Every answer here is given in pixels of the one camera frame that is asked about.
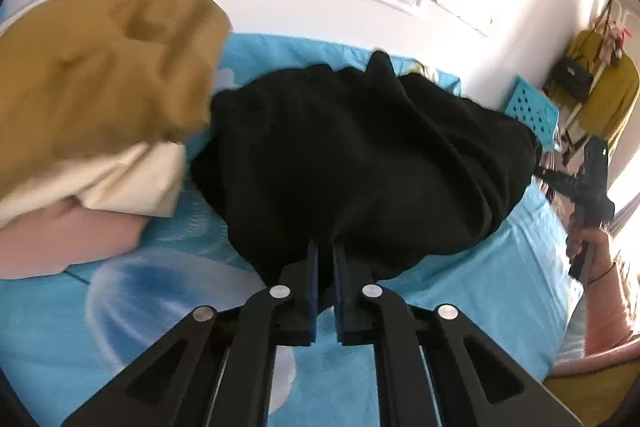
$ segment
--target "human hand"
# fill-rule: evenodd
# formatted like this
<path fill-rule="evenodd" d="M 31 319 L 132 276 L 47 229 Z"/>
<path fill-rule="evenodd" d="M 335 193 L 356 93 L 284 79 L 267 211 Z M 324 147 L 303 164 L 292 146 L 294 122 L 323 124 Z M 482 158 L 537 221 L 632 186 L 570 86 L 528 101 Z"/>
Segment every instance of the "human hand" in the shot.
<path fill-rule="evenodd" d="M 576 224 L 572 214 L 568 236 L 566 238 L 566 254 L 573 259 L 582 251 L 583 243 L 593 245 L 593 261 L 589 267 L 588 282 L 599 279 L 613 266 L 610 251 L 610 237 L 603 229 L 584 229 Z"/>

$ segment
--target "brown jacket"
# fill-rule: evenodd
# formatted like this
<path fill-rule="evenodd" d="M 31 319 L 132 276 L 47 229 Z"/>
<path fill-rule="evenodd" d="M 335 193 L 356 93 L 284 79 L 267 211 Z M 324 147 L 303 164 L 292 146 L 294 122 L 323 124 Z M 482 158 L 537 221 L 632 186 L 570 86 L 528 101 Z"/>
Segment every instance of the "brown jacket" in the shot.
<path fill-rule="evenodd" d="M 64 158 L 209 121 L 230 29 L 212 0 L 51 0 L 0 36 L 0 198 Z"/>

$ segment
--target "silver screw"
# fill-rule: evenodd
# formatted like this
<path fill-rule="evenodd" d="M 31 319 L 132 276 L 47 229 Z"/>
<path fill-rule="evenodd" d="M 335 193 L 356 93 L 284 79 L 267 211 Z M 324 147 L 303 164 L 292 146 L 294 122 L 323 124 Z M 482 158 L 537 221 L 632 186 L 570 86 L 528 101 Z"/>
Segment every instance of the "silver screw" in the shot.
<path fill-rule="evenodd" d="M 362 287 L 362 293 L 365 297 L 375 299 L 382 295 L 382 288 L 377 284 L 366 284 Z"/>
<path fill-rule="evenodd" d="M 193 318 L 198 322 L 207 322 L 213 318 L 213 309 L 208 306 L 200 306 L 199 308 L 194 309 Z"/>
<path fill-rule="evenodd" d="M 443 304 L 438 308 L 438 315 L 446 321 L 452 321 L 458 317 L 458 308 L 451 304 Z"/>
<path fill-rule="evenodd" d="M 284 299 L 285 297 L 289 297 L 290 293 L 291 290 L 284 284 L 278 284 L 269 290 L 269 295 L 274 299 Z"/>

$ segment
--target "bracelet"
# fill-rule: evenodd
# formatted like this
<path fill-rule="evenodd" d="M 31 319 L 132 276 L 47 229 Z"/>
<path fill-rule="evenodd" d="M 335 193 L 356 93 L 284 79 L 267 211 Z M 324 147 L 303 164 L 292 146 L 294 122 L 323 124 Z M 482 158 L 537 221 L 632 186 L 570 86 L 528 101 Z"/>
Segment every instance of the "bracelet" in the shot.
<path fill-rule="evenodd" d="M 606 276 L 606 274 L 608 274 L 611 270 L 614 269 L 614 267 L 616 266 L 616 263 L 611 263 L 611 267 L 604 272 L 602 275 L 600 275 L 599 277 L 596 277 L 596 279 L 594 279 L 593 281 L 589 281 L 588 284 L 593 284 L 594 282 L 599 281 L 600 279 L 602 279 L 604 276 Z"/>

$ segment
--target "blue bed sheet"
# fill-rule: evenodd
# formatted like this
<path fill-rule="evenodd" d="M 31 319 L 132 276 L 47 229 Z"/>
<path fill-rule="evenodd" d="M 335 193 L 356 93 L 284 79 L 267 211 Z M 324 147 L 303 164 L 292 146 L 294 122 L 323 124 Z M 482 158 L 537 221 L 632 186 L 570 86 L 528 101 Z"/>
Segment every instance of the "blue bed sheet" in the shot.
<path fill-rule="evenodd" d="M 328 62 L 363 68 L 370 52 L 327 42 L 232 35 L 218 75 L 242 86 L 283 67 Z M 397 72 L 413 65 L 395 57 Z M 460 81 L 442 73 L 443 87 Z M 206 141 L 195 137 L 193 156 Z M 541 380 L 551 367 L 568 317 L 570 280 L 564 231 L 533 185 L 500 229 L 475 248 L 428 257 L 384 282 L 412 304 L 456 304 Z M 226 224 L 187 178 L 172 219 L 153 219 L 142 247 L 127 255 L 70 267 L 60 275 L 0 281 L 0 365 L 42 427 L 73 410 L 201 304 L 219 310 L 263 288 L 226 238 Z M 372 351 L 335 343 L 331 310 L 318 342 L 278 348 L 271 427 L 377 425 Z"/>

